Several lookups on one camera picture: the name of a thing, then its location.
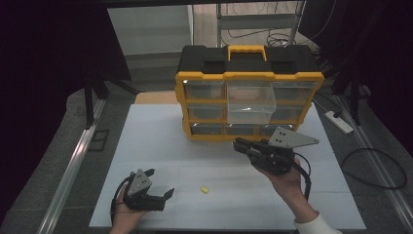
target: human hand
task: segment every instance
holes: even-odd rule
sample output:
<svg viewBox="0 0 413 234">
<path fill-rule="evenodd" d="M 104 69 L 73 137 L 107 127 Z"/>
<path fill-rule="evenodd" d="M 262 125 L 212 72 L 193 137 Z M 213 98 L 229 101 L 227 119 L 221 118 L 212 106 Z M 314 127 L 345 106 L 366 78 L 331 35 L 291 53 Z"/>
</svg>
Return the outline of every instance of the human hand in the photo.
<svg viewBox="0 0 413 234">
<path fill-rule="evenodd" d="M 129 234 L 139 224 L 140 219 L 148 214 L 148 211 L 131 210 L 124 204 L 124 193 L 126 186 L 124 185 L 116 199 L 115 217 L 113 219 L 112 229 L 110 234 Z"/>
<path fill-rule="evenodd" d="M 295 163 L 300 165 L 298 159 L 294 159 Z M 273 175 L 265 170 L 255 167 L 255 169 L 266 176 L 273 184 L 277 193 L 286 201 L 295 199 L 297 196 L 302 196 L 301 190 L 301 175 L 295 169 L 284 175 Z"/>
<path fill-rule="evenodd" d="M 255 169 L 266 176 L 273 184 L 276 192 L 288 204 L 295 215 L 295 220 L 299 223 L 306 223 L 316 219 L 319 213 L 308 203 L 301 190 L 301 175 L 294 168 L 284 175 L 273 175 L 267 171 L 255 167 Z"/>
</svg>

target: white sleeve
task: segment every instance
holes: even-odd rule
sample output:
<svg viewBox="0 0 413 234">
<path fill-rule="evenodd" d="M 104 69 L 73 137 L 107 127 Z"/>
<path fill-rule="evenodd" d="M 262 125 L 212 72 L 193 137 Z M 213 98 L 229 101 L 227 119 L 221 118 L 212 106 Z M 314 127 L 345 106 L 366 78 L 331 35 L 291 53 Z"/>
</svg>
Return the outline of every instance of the white sleeve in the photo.
<svg viewBox="0 0 413 234">
<path fill-rule="evenodd" d="M 294 220 L 294 226 L 300 234 L 339 234 L 338 230 L 331 228 L 322 218 L 321 214 L 313 221 L 298 223 Z"/>
</svg>

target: yellow toolbox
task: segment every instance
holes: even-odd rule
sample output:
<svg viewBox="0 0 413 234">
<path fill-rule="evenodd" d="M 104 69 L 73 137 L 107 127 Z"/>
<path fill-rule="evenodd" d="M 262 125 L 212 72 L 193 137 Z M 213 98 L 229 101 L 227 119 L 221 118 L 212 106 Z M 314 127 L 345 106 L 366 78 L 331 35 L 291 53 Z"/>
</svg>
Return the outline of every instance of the yellow toolbox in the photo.
<svg viewBox="0 0 413 234">
<path fill-rule="evenodd" d="M 186 135 L 199 140 L 270 138 L 297 131 L 324 80 L 310 49 L 186 46 L 175 77 Z"/>
</svg>

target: yellow block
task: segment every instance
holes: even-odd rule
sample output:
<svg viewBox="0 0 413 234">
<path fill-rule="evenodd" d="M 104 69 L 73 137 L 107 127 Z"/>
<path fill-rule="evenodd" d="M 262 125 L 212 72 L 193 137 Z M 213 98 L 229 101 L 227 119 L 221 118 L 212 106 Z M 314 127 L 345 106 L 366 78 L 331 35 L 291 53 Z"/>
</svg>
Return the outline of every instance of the yellow block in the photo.
<svg viewBox="0 0 413 234">
<path fill-rule="evenodd" d="M 209 189 L 207 189 L 207 187 L 201 187 L 201 191 L 207 194 L 209 192 Z"/>
</svg>

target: white tabletop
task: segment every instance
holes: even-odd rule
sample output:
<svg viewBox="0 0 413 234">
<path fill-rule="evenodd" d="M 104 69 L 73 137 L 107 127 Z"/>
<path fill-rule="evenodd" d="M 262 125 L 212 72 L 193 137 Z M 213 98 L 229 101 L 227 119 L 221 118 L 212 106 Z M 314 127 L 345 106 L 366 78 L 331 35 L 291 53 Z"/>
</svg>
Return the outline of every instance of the white tabletop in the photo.
<svg viewBox="0 0 413 234">
<path fill-rule="evenodd" d="M 311 107 L 298 133 L 319 144 L 295 148 L 311 163 L 310 203 L 337 229 L 365 229 L 317 111 Z M 302 167 L 307 170 L 305 162 Z M 130 172 L 155 169 L 148 194 L 175 188 L 163 212 L 151 212 L 139 229 L 293 230 L 293 214 L 270 181 L 236 152 L 231 141 L 190 140 L 178 104 L 132 105 L 90 223 L 108 227 L 110 202 Z M 208 194 L 201 187 L 209 189 Z"/>
</svg>

